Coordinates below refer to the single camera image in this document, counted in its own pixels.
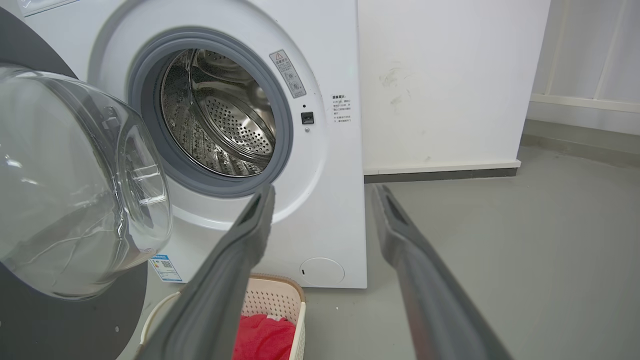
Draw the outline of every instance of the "red clothing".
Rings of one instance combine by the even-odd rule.
[[[288,360],[296,326],[283,318],[242,316],[233,360]]]

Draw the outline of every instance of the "washing machine drum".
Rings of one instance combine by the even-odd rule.
[[[256,80],[208,50],[180,52],[161,83],[164,123],[188,158],[222,176],[261,173],[273,155],[276,126]]]

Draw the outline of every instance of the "washing machine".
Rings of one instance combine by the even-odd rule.
[[[168,175],[156,256],[188,282],[262,184],[256,272],[366,288],[356,0],[17,0],[80,80],[127,102]]]

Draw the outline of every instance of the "gray floor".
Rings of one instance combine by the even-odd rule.
[[[518,158],[513,178],[389,187],[515,359],[639,358],[640,170],[529,148]],[[305,290],[306,360],[414,358],[372,225],[367,203],[368,289]],[[176,290],[151,275],[143,318]]]

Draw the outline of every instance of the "transparent glass dome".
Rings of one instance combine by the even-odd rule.
[[[0,65],[0,261],[52,296],[100,293],[157,254],[172,214],[140,116],[66,76]]]

